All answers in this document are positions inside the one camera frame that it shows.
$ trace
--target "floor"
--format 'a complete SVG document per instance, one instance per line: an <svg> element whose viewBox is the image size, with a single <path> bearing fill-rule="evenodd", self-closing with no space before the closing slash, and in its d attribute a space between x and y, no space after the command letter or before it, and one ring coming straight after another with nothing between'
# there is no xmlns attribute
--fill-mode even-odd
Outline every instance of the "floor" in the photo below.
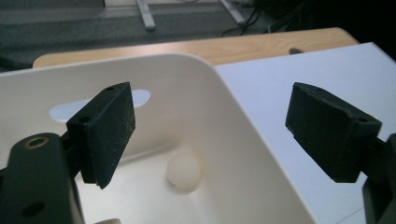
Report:
<svg viewBox="0 0 396 224"><path fill-rule="evenodd" d="M254 8L236 5L247 20ZM240 35L220 2L150 6L157 29L144 28L137 7L21 9L0 16L0 71L31 67L40 55L120 46ZM262 33L263 14L246 30Z"/></svg>
<svg viewBox="0 0 396 224"><path fill-rule="evenodd" d="M29 68L37 57L52 52L252 35L268 31L269 26L279 32L341 27L361 43L375 42L396 59L396 4L391 0L233 3L246 20L253 15L253 5L260 6L261 14L251 17L255 22L245 32L220 2L202 1L150 5L157 24L150 32L137 7L104 8L98 0L35 0L27 5L1 0L0 72Z"/></svg>

